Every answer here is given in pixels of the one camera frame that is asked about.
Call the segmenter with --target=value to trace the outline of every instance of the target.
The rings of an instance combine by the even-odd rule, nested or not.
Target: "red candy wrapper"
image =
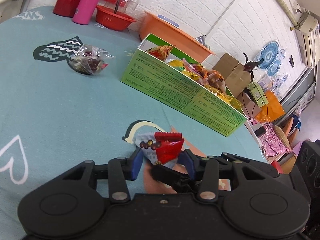
[[[172,169],[178,161],[184,139],[181,133],[152,132],[138,134],[135,143],[153,165]]]

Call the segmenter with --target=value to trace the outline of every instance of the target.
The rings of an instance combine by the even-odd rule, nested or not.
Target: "pink water bottle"
[[[87,25],[96,8],[99,0],[80,0],[72,21],[78,24]]]

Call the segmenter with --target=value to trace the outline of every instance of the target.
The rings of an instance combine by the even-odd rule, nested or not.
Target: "black speaker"
[[[311,199],[320,197],[320,145],[310,141],[302,143],[295,165],[303,177]]]

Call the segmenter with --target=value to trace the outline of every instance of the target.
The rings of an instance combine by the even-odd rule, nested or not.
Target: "table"
[[[182,132],[185,148],[198,155],[229,152],[265,161],[245,126],[226,138],[121,83],[140,43],[135,32],[115,32],[93,21],[77,25],[52,14],[52,7],[40,7],[2,23],[0,37],[2,240],[24,236],[16,209],[25,194],[84,160],[103,164],[130,156],[134,134],[156,131],[154,126]],[[98,76],[76,73],[66,59],[82,43],[116,59]],[[146,167],[128,182],[132,195],[145,192]],[[105,182],[98,184],[103,196],[106,190]]]

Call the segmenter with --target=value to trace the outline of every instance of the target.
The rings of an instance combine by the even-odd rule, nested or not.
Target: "white heart outline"
[[[1,158],[1,156],[6,152],[6,150],[9,149],[12,144],[14,144],[14,142],[15,142],[16,140],[19,141],[19,146],[20,146],[20,150],[21,150],[21,153],[22,153],[23,163],[24,163],[24,174],[23,174],[23,177],[22,177],[21,180],[15,180],[15,179],[13,178],[12,168],[13,168],[14,158],[13,158],[12,156],[11,156],[10,160],[8,161],[8,163],[7,163],[5,166],[3,166],[3,167],[0,168],[0,172],[6,171],[7,169],[9,169],[9,174],[10,174],[11,181],[12,181],[14,184],[22,185],[23,183],[26,182],[26,180],[27,180],[27,178],[28,178],[29,170],[28,170],[28,161],[27,161],[26,155],[25,155],[25,153],[24,153],[23,146],[22,146],[22,142],[21,142],[21,138],[20,138],[19,135],[15,136],[9,143],[7,143],[6,146],[4,146],[4,147],[0,150],[0,158]]]

